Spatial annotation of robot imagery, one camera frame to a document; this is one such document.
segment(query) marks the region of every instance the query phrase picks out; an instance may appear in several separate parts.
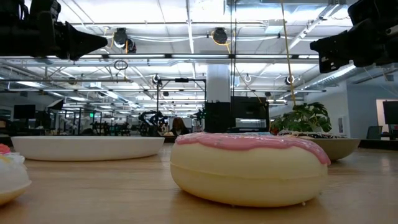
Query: beige bowl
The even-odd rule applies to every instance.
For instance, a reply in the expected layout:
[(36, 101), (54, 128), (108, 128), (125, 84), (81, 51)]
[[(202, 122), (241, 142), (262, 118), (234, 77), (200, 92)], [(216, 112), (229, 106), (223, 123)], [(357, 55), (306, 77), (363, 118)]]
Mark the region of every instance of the beige bowl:
[(359, 139), (308, 139), (318, 144), (331, 161), (345, 158), (358, 148)]

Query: desk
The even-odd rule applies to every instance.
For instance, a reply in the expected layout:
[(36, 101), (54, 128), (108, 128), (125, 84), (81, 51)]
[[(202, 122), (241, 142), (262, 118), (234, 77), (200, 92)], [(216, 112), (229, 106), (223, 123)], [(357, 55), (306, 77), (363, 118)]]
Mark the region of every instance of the desk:
[(259, 209), (182, 192), (158, 156), (106, 162), (26, 161), (29, 190), (0, 207), (3, 224), (397, 223), (398, 153), (362, 149), (330, 166), (329, 185), (306, 206)]

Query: pink frosting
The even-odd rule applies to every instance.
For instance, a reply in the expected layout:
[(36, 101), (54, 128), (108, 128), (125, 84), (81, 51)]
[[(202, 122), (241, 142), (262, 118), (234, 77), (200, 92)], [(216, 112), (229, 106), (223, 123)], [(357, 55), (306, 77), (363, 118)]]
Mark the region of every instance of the pink frosting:
[(0, 154), (7, 154), (10, 152), (11, 152), (11, 150), (8, 146), (6, 146), (4, 144), (0, 144)]
[(315, 155), (321, 164), (330, 165), (329, 157), (324, 150), (312, 141), (283, 137), (283, 136), (243, 136), (234, 134), (208, 134), (193, 133), (179, 136), (175, 140), (176, 144), (199, 143), (217, 149), (232, 151), (247, 151), (259, 147), (269, 147), (274, 149), (288, 149), (292, 146), (300, 147)]

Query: pink frosted donut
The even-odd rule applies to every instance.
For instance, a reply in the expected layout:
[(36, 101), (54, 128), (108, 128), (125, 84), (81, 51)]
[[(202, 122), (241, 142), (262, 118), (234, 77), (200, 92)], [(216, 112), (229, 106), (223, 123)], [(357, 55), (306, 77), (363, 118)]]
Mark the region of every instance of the pink frosted donut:
[(170, 163), (174, 181), (193, 195), (280, 207), (316, 197), (326, 185), (330, 160), (305, 139), (195, 133), (176, 139)]

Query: person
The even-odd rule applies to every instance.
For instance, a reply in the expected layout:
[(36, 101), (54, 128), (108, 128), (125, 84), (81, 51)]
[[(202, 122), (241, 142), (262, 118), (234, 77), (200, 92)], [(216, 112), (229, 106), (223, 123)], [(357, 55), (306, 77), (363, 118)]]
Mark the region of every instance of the person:
[(189, 130), (185, 127), (184, 121), (182, 118), (174, 118), (173, 120), (173, 128), (170, 130), (173, 132), (174, 136), (180, 136), (183, 134), (189, 134)]

